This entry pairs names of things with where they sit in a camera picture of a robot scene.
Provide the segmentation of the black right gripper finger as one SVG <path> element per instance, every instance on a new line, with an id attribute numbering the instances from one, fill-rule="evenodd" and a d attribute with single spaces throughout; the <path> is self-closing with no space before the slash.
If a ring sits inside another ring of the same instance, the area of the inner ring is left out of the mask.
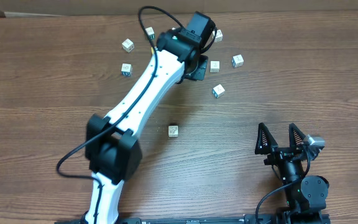
<path id="1" fill-rule="evenodd" d="M 271 135 L 268 127 L 266 127 L 264 123 L 259 123 L 255 154 L 267 155 L 275 151 L 276 148 L 278 148 L 278 144 Z"/>
<path id="2" fill-rule="evenodd" d="M 298 147 L 303 144 L 303 140 L 306 135 L 300 131 L 300 129 L 294 124 L 289 124 L 289 141 L 290 147 Z"/>

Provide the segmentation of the cream turtle wooden block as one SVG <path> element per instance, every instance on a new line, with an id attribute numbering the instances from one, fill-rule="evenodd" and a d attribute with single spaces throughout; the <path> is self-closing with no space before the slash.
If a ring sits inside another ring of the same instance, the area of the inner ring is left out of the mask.
<path id="1" fill-rule="evenodd" d="M 220 61 L 211 61 L 210 63 L 210 72 L 218 73 L 220 69 Z"/>

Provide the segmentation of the cream block red letter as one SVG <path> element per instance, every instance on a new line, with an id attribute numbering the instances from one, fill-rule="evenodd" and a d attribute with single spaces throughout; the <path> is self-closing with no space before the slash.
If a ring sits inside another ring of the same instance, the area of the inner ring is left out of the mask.
<path id="1" fill-rule="evenodd" d="M 132 65 L 129 63 L 123 63 L 121 67 L 121 73 L 122 75 L 126 77 L 130 77 L 132 75 Z"/>

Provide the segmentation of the green R wooden block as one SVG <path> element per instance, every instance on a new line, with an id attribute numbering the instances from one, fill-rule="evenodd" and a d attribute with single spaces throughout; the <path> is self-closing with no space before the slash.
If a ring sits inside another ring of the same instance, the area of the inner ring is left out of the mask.
<path id="1" fill-rule="evenodd" d="M 178 126 L 177 125 L 170 125 L 168 127 L 168 137 L 170 137 L 170 138 L 178 137 Z"/>

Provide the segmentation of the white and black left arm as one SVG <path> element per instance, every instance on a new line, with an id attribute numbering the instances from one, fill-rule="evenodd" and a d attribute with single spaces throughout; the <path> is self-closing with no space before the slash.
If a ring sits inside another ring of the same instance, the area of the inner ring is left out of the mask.
<path id="1" fill-rule="evenodd" d="M 212 29 L 178 28 L 160 34 L 157 48 L 124 99 L 105 117 L 92 116 L 86 126 L 85 156 L 92 171 L 93 193 L 84 223 L 116 223 L 124 182 L 142 159 L 139 138 L 166 92 L 200 65 Z"/>

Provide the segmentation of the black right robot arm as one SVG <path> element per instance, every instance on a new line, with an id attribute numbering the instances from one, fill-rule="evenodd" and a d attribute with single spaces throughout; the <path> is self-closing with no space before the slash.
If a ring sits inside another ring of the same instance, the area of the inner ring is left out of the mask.
<path id="1" fill-rule="evenodd" d="M 330 217 L 321 213 L 326 208 L 329 182 L 320 175 L 309 175 L 311 161 L 325 147 L 318 135 L 305 135 L 295 124 L 290 124 L 288 147 L 280 147 L 264 123 L 259 123 L 255 153 L 266 155 L 266 166 L 271 166 L 282 186 L 265 195 L 255 209 L 256 223 L 328 224 Z M 270 196 L 284 191 L 287 206 L 273 215 L 259 213 L 262 203 Z"/>

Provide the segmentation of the green H wooden block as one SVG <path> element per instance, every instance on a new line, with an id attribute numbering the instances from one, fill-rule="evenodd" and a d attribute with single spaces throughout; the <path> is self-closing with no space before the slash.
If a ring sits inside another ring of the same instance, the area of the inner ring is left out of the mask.
<path id="1" fill-rule="evenodd" d="M 154 32 L 154 29 L 152 27 L 145 28 L 145 33 L 146 33 L 146 38 L 147 39 L 150 39 L 150 40 L 155 39 L 155 32 Z"/>

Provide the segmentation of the cream block with drawing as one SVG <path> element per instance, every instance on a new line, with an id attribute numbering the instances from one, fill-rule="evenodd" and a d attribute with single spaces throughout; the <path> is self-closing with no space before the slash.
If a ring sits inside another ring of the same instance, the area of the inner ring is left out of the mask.
<path id="1" fill-rule="evenodd" d="M 211 39 L 214 42 L 221 42 L 223 40 L 223 33 L 221 32 L 221 30 L 218 29 L 217 31 L 213 31 L 211 34 Z"/>

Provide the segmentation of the small cream block far left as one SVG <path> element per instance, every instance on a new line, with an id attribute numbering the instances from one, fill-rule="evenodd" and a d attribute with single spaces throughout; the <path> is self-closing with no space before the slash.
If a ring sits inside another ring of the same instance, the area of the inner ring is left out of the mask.
<path id="1" fill-rule="evenodd" d="M 130 53 L 133 49 L 134 49 L 134 43 L 130 40 L 130 39 L 126 39 L 123 43 L 122 43 L 122 48 Z"/>

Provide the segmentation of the cream umbrella block far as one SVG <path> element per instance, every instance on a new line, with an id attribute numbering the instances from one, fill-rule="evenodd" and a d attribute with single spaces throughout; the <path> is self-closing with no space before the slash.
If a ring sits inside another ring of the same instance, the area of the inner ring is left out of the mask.
<path id="1" fill-rule="evenodd" d="M 231 63 L 234 68 L 241 67 L 244 64 L 244 59 L 241 54 L 235 55 L 232 57 Z"/>

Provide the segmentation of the cream umbrella block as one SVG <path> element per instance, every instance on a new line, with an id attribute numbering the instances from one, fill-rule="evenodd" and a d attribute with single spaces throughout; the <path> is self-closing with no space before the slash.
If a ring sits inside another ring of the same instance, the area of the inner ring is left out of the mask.
<path id="1" fill-rule="evenodd" d="M 212 89 L 212 94 L 215 96 L 215 98 L 219 98 L 220 96 L 222 96 L 225 93 L 225 89 L 223 88 L 223 86 L 221 84 L 215 86 Z"/>
<path id="2" fill-rule="evenodd" d="M 235 55 L 232 57 L 231 63 L 234 68 L 241 67 L 244 64 L 244 59 L 241 54 Z"/>

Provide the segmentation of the cream umbrella block near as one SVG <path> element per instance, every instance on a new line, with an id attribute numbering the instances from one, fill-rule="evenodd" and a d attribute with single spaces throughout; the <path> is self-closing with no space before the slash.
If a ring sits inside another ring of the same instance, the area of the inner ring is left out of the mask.
<path id="1" fill-rule="evenodd" d="M 223 88 L 223 86 L 221 84 L 215 86 L 212 89 L 212 94 L 215 96 L 215 98 L 219 98 L 220 96 L 222 96 L 225 93 L 225 89 Z"/>

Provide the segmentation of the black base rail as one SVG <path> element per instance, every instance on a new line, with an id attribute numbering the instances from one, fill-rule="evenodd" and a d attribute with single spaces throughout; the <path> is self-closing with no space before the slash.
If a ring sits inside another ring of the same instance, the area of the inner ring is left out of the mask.
<path id="1" fill-rule="evenodd" d="M 317 216 L 304 216 L 304 217 L 293 217 L 293 222 L 286 222 L 283 219 L 279 219 L 277 215 L 263 214 L 259 215 L 259 223 L 273 224 L 273 223 L 310 223 L 310 224 L 329 224 L 331 223 L 329 215 Z M 83 220 L 71 220 L 71 221 L 60 221 L 55 224 L 80 224 L 86 223 Z M 163 219 L 148 219 L 141 220 L 140 218 L 118 218 L 115 222 L 117 224 L 255 224 L 256 218 L 254 215 L 244 215 L 243 217 L 213 217 L 213 218 L 163 218 Z"/>

